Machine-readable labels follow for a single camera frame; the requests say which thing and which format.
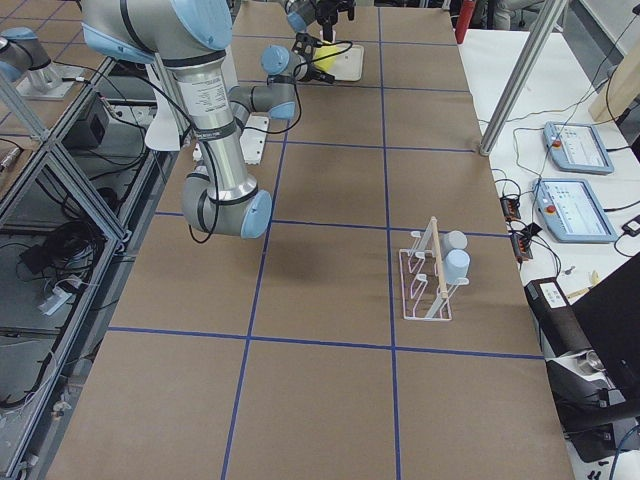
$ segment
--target person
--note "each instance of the person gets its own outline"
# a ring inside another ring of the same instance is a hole
[[[495,30],[511,30],[511,17],[515,11],[537,3],[542,3],[542,0],[498,0],[493,16],[493,28]]]

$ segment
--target black monitor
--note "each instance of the black monitor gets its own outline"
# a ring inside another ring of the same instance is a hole
[[[573,305],[611,380],[627,400],[640,399],[640,253]]]

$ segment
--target brown table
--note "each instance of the brown table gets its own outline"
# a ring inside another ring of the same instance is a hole
[[[243,5],[242,81],[278,5]],[[572,479],[448,15],[359,8],[358,84],[300,87],[251,171],[264,238],[194,244],[178,159],[50,480]],[[450,323],[401,318],[396,251],[435,215],[469,235]]]

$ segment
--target white desk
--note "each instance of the white desk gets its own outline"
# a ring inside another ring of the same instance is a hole
[[[464,44],[460,46],[469,88],[474,97],[474,106],[483,131],[487,126],[483,121],[491,118],[527,35],[527,32],[469,30]],[[523,117],[531,112],[563,109],[578,102],[587,92],[592,92],[589,79],[562,35],[552,34],[510,118]],[[491,153],[491,166],[504,170],[509,178],[520,185],[523,192],[531,190],[536,176],[515,163],[516,155],[512,137],[514,129],[541,128],[545,122],[551,120],[565,122],[574,110],[575,115],[571,122],[592,123],[588,107],[595,96],[595,94],[592,95],[577,108],[572,107],[563,113],[532,115],[524,120],[507,123]],[[613,122],[599,125],[597,128],[607,148],[627,145]],[[546,153],[542,131],[519,131],[517,135],[520,162],[534,171],[541,171]],[[627,149],[610,155],[615,166],[615,172],[611,175],[561,172],[549,158],[544,164],[543,177],[587,178],[604,208],[619,207],[640,199],[640,164],[633,153]],[[496,171],[494,177],[502,178],[502,174]],[[498,183],[499,192],[502,191],[503,185],[504,183]],[[506,191],[513,193],[515,189],[507,185]],[[531,194],[523,195],[521,198],[520,211],[525,223],[530,223],[532,220],[532,199]],[[619,230],[622,224],[638,214],[640,214],[640,205],[608,215],[612,225]],[[544,227],[538,212],[535,212],[534,221]],[[560,285],[567,293],[588,286],[591,271],[596,270],[602,279],[627,260],[614,251],[612,244],[562,244],[555,242],[546,232],[542,232],[540,236],[546,239],[560,256],[563,269],[575,266],[570,275],[561,274],[558,278]],[[633,255],[640,251],[640,238],[625,237],[618,246],[625,253]],[[534,259],[525,262],[522,266],[523,285],[535,278],[554,275],[551,254],[537,245],[533,245],[532,251]],[[570,444],[568,448],[576,479],[586,478],[592,470],[596,472],[602,470],[601,480],[608,478],[610,465],[601,467],[597,462],[585,464],[580,461]],[[626,453],[618,462],[615,480],[637,480],[638,472],[640,472],[640,452]]]

